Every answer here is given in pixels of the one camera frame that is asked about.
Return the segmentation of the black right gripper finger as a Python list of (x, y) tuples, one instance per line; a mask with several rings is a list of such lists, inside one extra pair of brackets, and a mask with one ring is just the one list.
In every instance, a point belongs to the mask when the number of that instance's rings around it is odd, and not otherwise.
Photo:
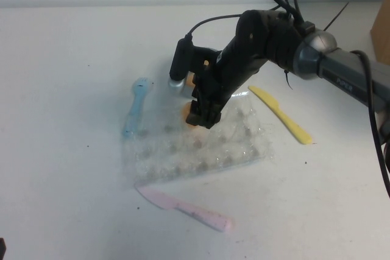
[(190, 103), (186, 123), (192, 126), (204, 126), (204, 97), (199, 87), (193, 90), (193, 100)]
[(225, 103), (207, 102), (204, 109), (204, 127), (207, 129), (212, 128), (221, 120), (221, 111), (224, 108)]

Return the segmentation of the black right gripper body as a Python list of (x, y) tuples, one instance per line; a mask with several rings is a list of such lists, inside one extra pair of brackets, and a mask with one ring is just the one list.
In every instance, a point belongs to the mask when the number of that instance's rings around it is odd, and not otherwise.
[(255, 32), (237, 33), (221, 51), (195, 46), (193, 72), (204, 105), (227, 103), (231, 95), (263, 65), (263, 37)]

